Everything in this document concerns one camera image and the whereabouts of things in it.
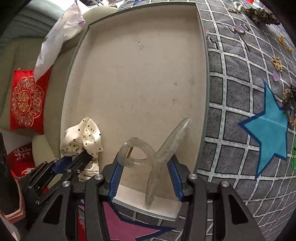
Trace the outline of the clear plastic hair claw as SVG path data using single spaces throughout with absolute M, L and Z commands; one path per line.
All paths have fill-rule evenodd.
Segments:
M 184 118 L 169 134 L 158 151 L 155 151 L 147 142 L 136 137 L 130 138 L 120 148 L 117 154 L 119 164 L 127 168 L 150 171 L 144 200 L 144 205 L 147 209 L 151 207 L 156 196 L 163 166 L 175 154 L 191 124 L 192 120 L 190 118 Z M 127 155 L 128 150 L 131 148 L 140 149 L 146 157 L 143 159 L 131 158 Z

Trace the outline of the cream polka dot scrunchie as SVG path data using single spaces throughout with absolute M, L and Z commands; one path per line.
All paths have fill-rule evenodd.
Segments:
M 65 130 L 65 137 L 60 144 L 60 151 L 63 156 L 77 156 L 83 151 L 91 156 L 86 167 L 78 174 L 82 182 L 99 174 L 99 153 L 103 152 L 101 143 L 101 132 L 97 124 L 89 117 L 85 117 L 75 126 Z

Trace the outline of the green plastic bangle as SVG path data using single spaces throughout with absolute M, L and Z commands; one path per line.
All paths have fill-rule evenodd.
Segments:
M 291 163 L 294 170 L 296 170 L 296 145 L 293 144 Z

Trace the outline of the red printed cushion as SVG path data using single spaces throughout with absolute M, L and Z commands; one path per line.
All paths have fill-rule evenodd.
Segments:
M 7 155 L 7 159 L 13 177 L 23 177 L 36 168 L 32 143 L 15 149 Z

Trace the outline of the red embroidered cushion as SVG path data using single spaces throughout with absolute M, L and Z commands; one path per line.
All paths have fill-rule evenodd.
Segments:
M 10 130 L 30 129 L 40 135 L 44 133 L 43 114 L 50 74 L 51 69 L 36 81 L 34 70 L 13 72 Z

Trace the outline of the grey checked star bedspread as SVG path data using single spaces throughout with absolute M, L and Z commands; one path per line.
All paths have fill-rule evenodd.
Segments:
M 228 181 L 246 204 L 266 240 L 284 240 L 294 223 L 295 170 L 291 157 L 295 121 L 283 106 L 295 89 L 295 46 L 283 25 L 256 24 L 241 11 L 247 1 L 197 1 L 209 58 L 209 108 L 196 173 L 204 181 Z M 243 39 L 228 26 L 245 29 Z M 279 35 L 292 48 L 288 52 Z M 280 81 L 272 56 L 282 61 Z

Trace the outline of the shallow beige tray box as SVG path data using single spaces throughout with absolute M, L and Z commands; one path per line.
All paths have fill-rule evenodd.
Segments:
M 91 118 L 99 127 L 100 168 L 138 137 L 157 151 L 179 122 L 192 124 L 176 150 L 190 171 L 202 151 L 208 108 L 208 54 L 193 2 L 91 10 L 67 75 L 61 135 Z

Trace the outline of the beige leather sofa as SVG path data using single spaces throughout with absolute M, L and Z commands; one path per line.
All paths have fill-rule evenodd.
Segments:
M 1 129 L 32 140 L 8 155 L 15 177 L 60 157 L 62 107 L 72 57 L 87 25 L 116 11 L 116 6 L 97 6 L 82 13 L 73 4 L 46 37 L 22 37 L 5 47 L 1 57 Z

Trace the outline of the purple heart clip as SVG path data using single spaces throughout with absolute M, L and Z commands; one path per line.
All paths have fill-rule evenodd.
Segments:
M 273 71 L 273 80 L 276 82 L 280 81 L 280 74 L 277 70 Z

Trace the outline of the small black hairpins with pink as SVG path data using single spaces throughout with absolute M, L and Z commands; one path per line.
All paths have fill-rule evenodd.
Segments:
M 214 46 L 216 50 L 220 50 L 218 42 L 209 35 L 209 31 L 207 29 L 204 30 L 207 40 Z

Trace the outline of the white plastic bag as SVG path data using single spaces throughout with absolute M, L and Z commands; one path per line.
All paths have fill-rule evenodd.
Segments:
M 85 20 L 81 9 L 77 1 L 75 1 L 74 4 L 67 8 L 44 38 L 34 68 L 34 79 L 36 81 L 54 64 L 64 42 L 77 36 L 84 24 Z

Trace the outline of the gold flower hair clip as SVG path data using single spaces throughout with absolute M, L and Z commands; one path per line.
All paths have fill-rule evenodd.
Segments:
M 277 71 L 282 72 L 282 61 L 279 57 L 272 56 L 271 62 Z

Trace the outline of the black hairpin with purple charm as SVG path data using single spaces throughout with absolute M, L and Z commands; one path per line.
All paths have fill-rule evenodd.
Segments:
M 239 25 L 235 25 L 235 26 L 228 26 L 227 27 L 228 30 L 234 34 L 237 34 L 239 39 L 243 42 L 243 44 L 245 45 L 247 51 L 250 51 L 249 46 L 247 44 L 247 42 L 245 42 L 245 40 L 243 39 L 243 35 L 245 35 L 245 29 L 242 26 Z

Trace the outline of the gold hair claw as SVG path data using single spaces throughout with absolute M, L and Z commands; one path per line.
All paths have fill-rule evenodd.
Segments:
M 288 52 L 292 52 L 292 48 L 285 42 L 285 37 L 283 35 L 279 35 L 278 41 Z

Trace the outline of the leopard print scrunchie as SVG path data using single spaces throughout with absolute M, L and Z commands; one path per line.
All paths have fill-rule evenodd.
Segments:
M 241 11 L 250 20 L 252 20 L 254 23 L 258 25 L 280 25 L 280 21 L 277 19 L 277 17 L 272 12 L 266 11 L 265 9 L 242 7 Z

